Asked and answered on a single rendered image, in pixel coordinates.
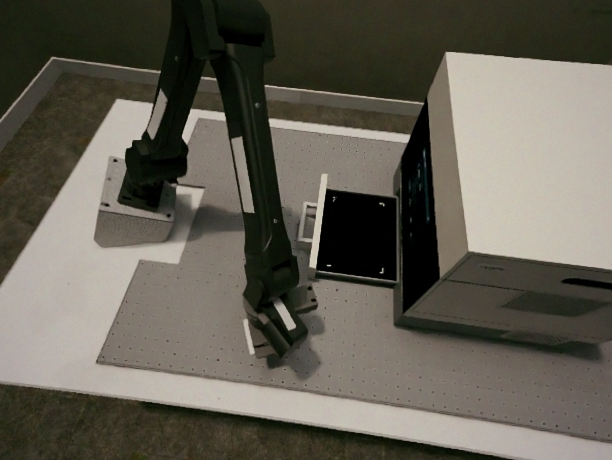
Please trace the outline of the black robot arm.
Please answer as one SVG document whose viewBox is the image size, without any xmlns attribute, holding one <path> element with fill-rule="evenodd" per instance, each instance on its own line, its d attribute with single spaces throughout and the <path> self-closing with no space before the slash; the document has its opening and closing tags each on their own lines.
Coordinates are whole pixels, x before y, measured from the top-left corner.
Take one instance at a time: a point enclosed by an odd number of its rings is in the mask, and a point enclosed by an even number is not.
<svg viewBox="0 0 612 460">
<path fill-rule="evenodd" d="M 297 287 L 297 256 L 283 220 L 264 87 L 264 64 L 275 58 L 270 16 L 258 0 L 171 0 L 171 8 L 150 120 L 141 140 L 125 150 L 117 202 L 156 212 L 162 180 L 176 184 L 187 174 L 189 148 L 182 135 L 209 59 L 244 222 L 243 306 L 263 324 L 262 335 L 282 360 L 308 335 L 297 314 L 316 310 L 318 302 L 312 284 Z"/>
</svg>

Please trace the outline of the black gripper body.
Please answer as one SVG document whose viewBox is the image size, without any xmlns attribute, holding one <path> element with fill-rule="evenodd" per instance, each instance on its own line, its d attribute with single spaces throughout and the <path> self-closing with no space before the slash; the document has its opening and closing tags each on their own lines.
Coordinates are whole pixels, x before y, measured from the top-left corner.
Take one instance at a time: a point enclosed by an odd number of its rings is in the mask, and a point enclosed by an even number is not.
<svg viewBox="0 0 612 460">
<path fill-rule="evenodd" d="M 246 313 L 247 315 L 247 313 Z M 252 345 L 254 348 L 254 353 L 256 358 L 262 358 L 271 354 L 275 354 L 275 351 L 268 343 L 265 337 L 261 333 L 261 329 L 263 328 L 262 323 L 253 322 L 247 315 L 248 327 L 251 336 Z"/>
</svg>

